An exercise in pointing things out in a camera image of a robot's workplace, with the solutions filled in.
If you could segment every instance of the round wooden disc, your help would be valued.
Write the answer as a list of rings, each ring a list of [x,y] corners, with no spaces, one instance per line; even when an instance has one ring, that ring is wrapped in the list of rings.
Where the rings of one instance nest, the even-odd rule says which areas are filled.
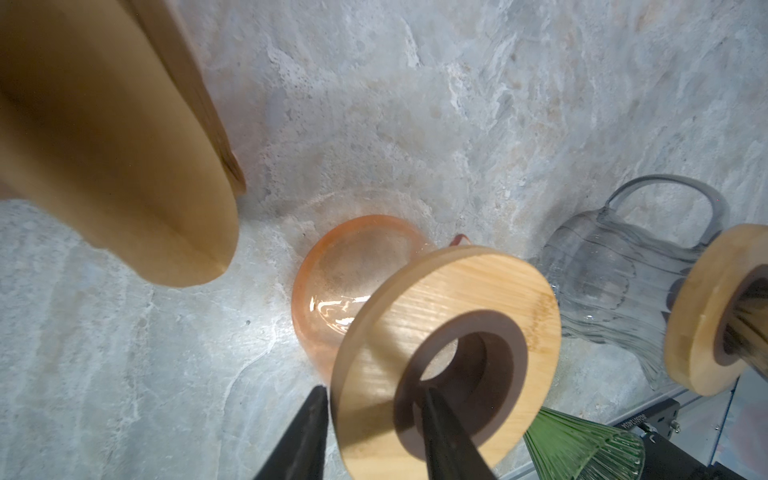
[[[723,232],[686,278],[664,337],[664,363],[676,382],[699,395],[716,395],[746,363],[723,350],[734,303],[768,266],[768,226],[742,224]]]
[[[430,359],[458,340],[443,373]],[[558,304],[528,263],[484,247],[449,247],[390,277],[347,332],[331,413],[353,478],[427,478],[419,393],[439,388],[485,461],[498,463],[541,408],[561,341]]]

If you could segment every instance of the orange glass vase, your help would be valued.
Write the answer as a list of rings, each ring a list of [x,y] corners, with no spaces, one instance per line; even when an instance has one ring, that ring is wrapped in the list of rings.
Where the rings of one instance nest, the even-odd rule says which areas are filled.
[[[323,381],[330,384],[341,341],[362,305],[397,270],[433,250],[418,228],[388,215],[342,223],[315,244],[293,283],[291,314]]]

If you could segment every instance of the clear glass pitcher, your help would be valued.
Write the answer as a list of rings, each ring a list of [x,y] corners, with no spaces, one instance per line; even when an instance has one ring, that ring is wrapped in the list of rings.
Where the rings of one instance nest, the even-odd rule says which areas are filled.
[[[687,185],[709,200],[712,220],[695,247],[659,240],[616,214],[630,194],[657,183]],[[600,210],[572,217],[538,261],[558,298],[563,336],[618,345],[638,357],[652,388],[670,383],[664,368],[669,313],[690,269],[727,221],[728,205],[717,190],[661,174],[629,181]]]

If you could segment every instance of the green ribbed glass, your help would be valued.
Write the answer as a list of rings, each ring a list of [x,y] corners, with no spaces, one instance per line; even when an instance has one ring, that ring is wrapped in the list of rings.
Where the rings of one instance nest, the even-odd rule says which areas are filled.
[[[645,449],[637,435],[541,408],[525,433],[541,480],[637,480]]]

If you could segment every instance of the dark ring insert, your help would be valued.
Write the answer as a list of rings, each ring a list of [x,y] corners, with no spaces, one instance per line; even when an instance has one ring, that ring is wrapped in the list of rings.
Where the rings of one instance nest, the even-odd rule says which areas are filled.
[[[455,339],[456,353],[445,370],[421,380],[432,358]],[[416,458],[425,459],[421,406],[428,386],[440,391],[464,430],[480,446],[512,411],[527,369],[525,336],[508,316],[476,310],[448,321],[415,351],[397,385],[394,423],[402,446]]]

